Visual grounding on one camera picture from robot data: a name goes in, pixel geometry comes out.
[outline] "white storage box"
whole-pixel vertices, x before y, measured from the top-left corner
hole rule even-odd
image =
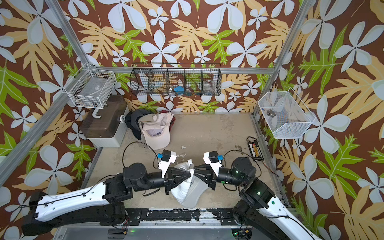
[[[128,113],[123,96],[111,95],[107,106],[98,112],[101,117],[94,118],[90,112],[80,130],[95,147],[120,147],[128,128],[124,121]]]

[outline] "gray floor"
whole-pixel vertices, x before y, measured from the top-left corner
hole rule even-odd
[[[224,155],[232,149],[242,150],[249,153],[246,137],[256,136],[248,114],[175,114],[175,124],[171,130],[171,141],[167,150],[176,152],[175,164],[192,159],[194,165],[204,164],[204,152],[217,151]],[[104,148],[91,174],[88,186],[108,174],[116,174],[122,171],[122,153],[124,148],[131,142],[137,141],[130,129],[119,148]],[[226,156],[227,167],[231,166],[233,160],[242,156],[239,152],[230,152]],[[152,166],[154,154],[143,148],[140,144],[131,145],[124,157],[125,166],[135,162],[141,162],[147,168],[147,172],[158,171]],[[271,189],[275,189],[268,170],[263,164],[259,164],[262,175],[259,178]],[[172,194],[165,195],[164,188],[159,192],[143,197],[143,192],[134,192],[132,199],[125,201],[126,207],[156,207],[172,208],[182,207]],[[222,184],[216,184],[216,191],[207,189],[200,197],[196,207],[233,207],[240,197],[238,192],[225,190]]]

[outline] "white baseball cap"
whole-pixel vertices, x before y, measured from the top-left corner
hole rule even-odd
[[[153,116],[153,122],[146,122],[142,127],[142,133],[153,150],[168,146],[170,141],[169,125],[173,118],[171,113],[158,113]]]

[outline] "white wire basket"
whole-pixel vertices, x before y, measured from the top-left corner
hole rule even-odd
[[[315,116],[305,113],[299,105],[302,102],[294,92],[295,100],[289,91],[268,92],[258,102],[263,116],[276,139],[300,138],[311,126]]]
[[[67,91],[73,104],[77,107],[101,109],[115,88],[116,76],[111,71],[88,68],[74,81],[77,81],[76,84]]]

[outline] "black cable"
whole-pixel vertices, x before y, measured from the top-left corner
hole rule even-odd
[[[248,138],[253,138],[253,139],[255,139],[258,142],[257,138],[255,138],[255,137],[247,137],[247,142],[248,143],[251,143],[251,141],[249,141]]]
[[[227,189],[228,191],[231,191],[231,192],[236,192],[236,190],[237,190],[237,188],[235,188],[235,190],[232,190],[232,189],[227,188],[227,187],[224,185],[224,183],[223,183],[223,187],[224,187],[225,189]]]
[[[224,155],[224,157],[228,154],[228,153],[230,153],[230,152],[232,152],[232,151],[237,151],[237,152],[241,152],[241,153],[243,153],[243,154],[245,154],[245,155],[247,155],[247,156],[249,156],[251,159],[252,159],[252,157],[249,155],[249,154],[247,154],[247,153],[245,153],[245,152],[243,152],[243,151],[240,151],[240,150],[237,150],[237,149],[232,149],[232,150],[229,150],[225,155]]]
[[[149,195],[152,195],[152,194],[155,194],[156,192],[160,191],[160,187],[158,189],[156,189],[155,191],[153,192],[150,192],[148,194],[145,194],[146,190],[144,191],[144,193],[142,194],[143,197],[146,197],[146,196],[149,196]]]
[[[296,221],[295,219],[291,218],[290,216],[287,215],[288,218],[292,219],[293,221],[295,221],[298,225],[301,226],[302,229],[304,229],[309,236],[311,236],[311,238],[314,240],[314,237],[312,236],[312,234],[310,234],[298,221]]]
[[[280,218],[280,217],[285,217],[285,218],[289,218],[289,219],[292,219],[293,221],[295,221],[299,226],[301,226],[302,227],[302,229],[304,229],[307,233],[308,233],[308,235],[309,236],[311,236],[311,238],[313,239],[313,240],[315,240],[314,239],[314,237],[312,236],[312,234],[310,234],[298,221],[296,221],[295,219],[293,219],[293,218],[291,218],[290,216],[288,216],[288,215],[284,215],[284,216],[277,216],[277,217],[266,217],[266,216],[264,216],[264,215],[262,215],[263,217],[265,217],[265,218]]]
[[[111,227],[114,227],[114,228],[116,228],[116,229],[120,230],[118,227],[115,227],[115,226],[113,226],[113,225],[111,225]]]
[[[227,164],[226,164],[226,161],[225,161],[225,157],[223,157],[223,160],[224,160],[224,168],[225,168],[225,166],[227,165]],[[235,190],[232,190],[232,189],[227,188],[227,187],[224,185],[224,183],[223,183],[223,187],[224,187],[225,189],[227,189],[228,191],[231,191],[231,192],[236,192],[236,190],[237,190],[237,188],[235,188]]]
[[[51,202],[46,202],[46,203],[43,203],[43,204],[35,204],[35,205],[20,205],[19,208],[24,208],[24,207],[35,207],[35,206],[41,206],[41,205],[44,205],[44,206],[48,206],[48,204],[51,204],[51,203],[54,203],[54,202],[58,202],[58,201],[62,201],[62,200],[65,200],[65,199],[69,199],[69,198],[72,198],[72,197],[79,197],[79,196],[84,196],[85,197],[85,194],[89,193],[90,190],[92,190],[101,180],[103,180],[104,178],[106,177],[110,177],[110,176],[115,176],[115,174],[111,174],[111,175],[108,175],[108,176],[105,176],[103,177],[102,179],[98,180],[88,191],[82,193],[82,194],[79,194],[79,195],[75,195],[75,196],[70,196],[70,197],[66,197],[66,198],[63,198],[63,199],[57,199],[57,200],[54,200],[54,201],[51,201]]]
[[[254,137],[247,137],[247,142],[248,143],[251,143],[249,140],[248,140],[248,138],[253,138],[253,139],[255,139],[256,141],[258,141],[256,138],[254,138]],[[271,172],[271,173],[273,173],[274,175],[276,175],[278,178],[279,178],[279,175],[277,175],[275,172],[273,172],[265,163],[264,163],[264,161],[262,161],[263,162],[263,164],[264,164],[264,166]]]
[[[152,150],[153,154],[155,155],[155,159],[153,160],[152,165],[153,165],[153,167],[155,168],[155,160],[157,159],[157,154],[156,154],[156,152],[151,148],[150,145],[148,145],[148,144],[146,144],[146,143],[143,143],[143,142],[139,142],[139,141],[131,142],[130,144],[128,144],[128,146],[125,147],[124,152],[122,153],[122,156],[121,156],[121,163],[122,163],[123,167],[125,167],[125,165],[124,165],[124,154],[125,154],[125,151],[126,151],[127,148],[128,148],[131,144],[133,144],[133,143],[140,143],[140,144],[143,144],[143,145],[149,147],[150,150]]]
[[[243,223],[243,224],[240,226],[240,228],[239,228],[239,231],[238,231],[238,234],[237,234],[237,240],[239,240],[239,235],[240,235],[241,227],[243,227],[244,224],[245,224],[245,223]]]

